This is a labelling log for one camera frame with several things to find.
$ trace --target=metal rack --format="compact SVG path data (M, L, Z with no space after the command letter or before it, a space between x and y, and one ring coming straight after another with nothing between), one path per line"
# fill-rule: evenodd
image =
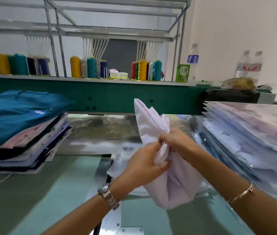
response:
M62 45L62 36L74 36L84 38L115 38L115 39L132 39L138 41L158 41L158 42L173 42L175 41L175 54L173 60L173 72L171 81L173 81L174 69L176 66L176 54L178 49L178 38L180 39L180 47L177 64L180 63L181 50L183 43L183 35L186 21L186 10L190 7L191 0L43 0L42 4L29 4L29 3L15 3L10 1L0 1L0 6L4 7L26 7L45 9L47 23L29 23L22 21L6 21L0 20L0 34L39 34L42 36L49 36L51 42L51 48L53 53L54 65L56 76L59 77L58 65L54 47L54 35L58 35L62 63L64 68L64 75L67 77L65 68L65 57ZM110 4L119 6L137 6L137 7L155 7L166 8L169 11L132 11L132 10L112 10L104 8L89 8L89 7L70 7L60 6L54 3L54 1L69 1L69 2L81 2L81 3L97 3L97 4ZM56 24L50 21L50 9L55 10ZM172 25L168 30L152 30L152 29L134 29L134 28L113 28L113 27L97 27L97 26L83 26L77 25L76 22L64 12L64 10L70 11L89 11L89 12L102 12L102 13L118 13L118 14L131 14L131 15L145 15L145 16L167 16L175 18ZM59 14L62 15L69 24L60 24ZM180 20L183 17L181 34L180 34ZM170 32L177 25L176 35L170 37ZM68 29L77 29L78 31L70 31Z

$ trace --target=bracelet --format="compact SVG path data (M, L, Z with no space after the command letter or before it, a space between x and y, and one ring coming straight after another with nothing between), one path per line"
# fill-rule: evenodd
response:
M251 183L250 187L247 188L246 191L244 191L242 194L240 194L239 196L235 197L234 199L228 200L227 202L228 202L228 203L231 203L231 202L233 202L233 201L237 201L237 200L239 200L240 198L242 198L243 196L245 196L247 193L252 192L253 189L254 189L253 183Z

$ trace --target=green carton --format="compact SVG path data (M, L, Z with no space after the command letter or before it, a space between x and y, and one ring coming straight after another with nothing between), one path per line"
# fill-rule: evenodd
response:
M188 82L190 73L190 64L179 64L176 73L176 82Z

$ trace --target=metal watch band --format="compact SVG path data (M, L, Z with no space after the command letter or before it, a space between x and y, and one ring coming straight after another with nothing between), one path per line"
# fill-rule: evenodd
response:
M107 200L108 204L113 210L116 210L119 207L119 203L115 200L109 188L110 188L110 184L107 184L107 185L101 186L97 190L97 192L99 195L102 195Z

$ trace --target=pink folded shirt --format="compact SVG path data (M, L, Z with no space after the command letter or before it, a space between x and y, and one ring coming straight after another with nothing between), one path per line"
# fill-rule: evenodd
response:
M169 119L151 107L148 109L139 99L134 99L134 108L138 130L143 145L156 142L160 133L169 133ZM181 204L192 201L203 177L177 152L169 151L169 146L164 144L157 152L155 164L171 160L171 168L160 177L145 186L157 206L163 209L172 209Z
M11 149L13 147L24 147L26 146L33 138L39 135L48 125L51 124L56 119L53 118L48 120L42 124L33 126L31 128L25 129L19 132L17 135L10 138L7 142L5 142L0 149Z

